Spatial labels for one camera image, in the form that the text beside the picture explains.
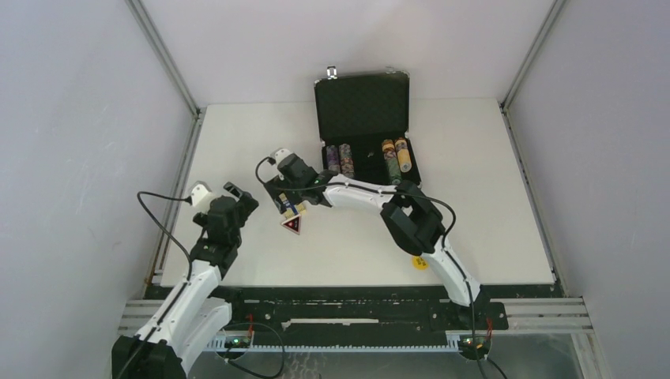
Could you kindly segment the black aluminium poker case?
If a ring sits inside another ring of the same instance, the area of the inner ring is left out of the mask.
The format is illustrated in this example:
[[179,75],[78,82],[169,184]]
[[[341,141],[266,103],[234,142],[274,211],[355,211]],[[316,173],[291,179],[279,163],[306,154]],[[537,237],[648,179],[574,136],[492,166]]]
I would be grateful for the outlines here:
[[327,148],[347,144],[352,150],[354,179],[391,183],[382,154],[384,140],[407,141],[412,168],[401,177],[422,186],[411,139],[410,76],[403,70],[372,71],[323,77],[314,82],[314,100],[321,141],[322,167]]

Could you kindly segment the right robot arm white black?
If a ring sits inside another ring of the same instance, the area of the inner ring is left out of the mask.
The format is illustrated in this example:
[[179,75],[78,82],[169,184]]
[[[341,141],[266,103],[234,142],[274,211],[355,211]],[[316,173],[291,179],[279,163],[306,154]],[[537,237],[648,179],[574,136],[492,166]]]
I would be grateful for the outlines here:
[[275,171],[274,177],[262,185],[281,211],[307,202],[374,213],[401,250],[428,263],[450,301],[458,304],[457,320],[461,325],[478,328],[487,320],[487,307],[478,299],[481,284],[461,262],[448,239],[456,213],[447,203],[425,195],[410,181],[384,186],[335,171],[317,172],[285,148],[262,162]]

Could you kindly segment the playing card deck box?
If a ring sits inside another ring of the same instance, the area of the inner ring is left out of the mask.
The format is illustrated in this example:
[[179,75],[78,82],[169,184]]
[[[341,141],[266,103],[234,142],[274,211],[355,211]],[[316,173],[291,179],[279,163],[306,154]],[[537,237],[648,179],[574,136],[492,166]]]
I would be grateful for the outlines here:
[[280,211],[280,214],[287,220],[301,216],[307,211],[303,203],[294,204],[290,202],[285,193],[279,194],[277,207]]

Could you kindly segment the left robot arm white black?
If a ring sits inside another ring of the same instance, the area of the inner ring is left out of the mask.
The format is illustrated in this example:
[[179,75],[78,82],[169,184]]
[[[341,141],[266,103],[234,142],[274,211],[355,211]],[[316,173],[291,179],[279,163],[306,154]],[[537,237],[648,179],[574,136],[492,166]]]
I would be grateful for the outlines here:
[[217,196],[197,182],[185,201],[196,209],[201,236],[188,251],[188,266],[159,309],[133,336],[120,336],[111,351],[113,378],[185,378],[207,344],[225,326],[241,327],[247,308],[211,294],[238,257],[241,229],[258,207],[231,182]]

